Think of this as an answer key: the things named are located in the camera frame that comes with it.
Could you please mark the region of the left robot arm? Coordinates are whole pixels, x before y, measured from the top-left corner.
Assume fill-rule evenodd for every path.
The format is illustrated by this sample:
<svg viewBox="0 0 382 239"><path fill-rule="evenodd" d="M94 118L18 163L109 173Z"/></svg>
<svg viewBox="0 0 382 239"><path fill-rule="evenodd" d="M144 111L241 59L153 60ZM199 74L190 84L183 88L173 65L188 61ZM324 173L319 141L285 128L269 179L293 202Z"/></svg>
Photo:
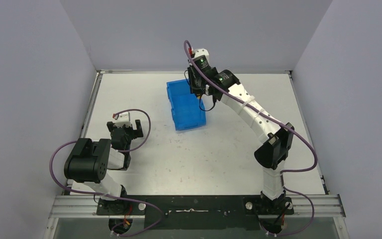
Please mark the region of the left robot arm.
<svg viewBox="0 0 382 239"><path fill-rule="evenodd" d="M106 124L110 138L92 141L79 138L64 165L64 175L83 183L100 193L98 215L124 215L132 210L123 185L115 182L108 170L126 171L130 165L130 147L134 139L144 136L141 121L109 121Z"/></svg>

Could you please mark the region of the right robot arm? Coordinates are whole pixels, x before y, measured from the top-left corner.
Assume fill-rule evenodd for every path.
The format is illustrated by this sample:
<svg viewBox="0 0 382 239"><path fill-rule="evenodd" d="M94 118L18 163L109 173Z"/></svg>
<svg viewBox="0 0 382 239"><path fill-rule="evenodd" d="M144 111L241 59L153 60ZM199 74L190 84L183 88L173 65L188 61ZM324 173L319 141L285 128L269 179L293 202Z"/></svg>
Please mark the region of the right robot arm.
<svg viewBox="0 0 382 239"><path fill-rule="evenodd" d="M262 145L254 152L256 161L263 168L261 209L269 215L291 212L281 171L291 148L293 134L288 129L293 125L287 123L283 128L265 118L267 112L245 90L240 80L229 70L218 72L209 65L205 55L193 58L188 72L192 93L212 96L214 102L230 107L261 142Z"/></svg>

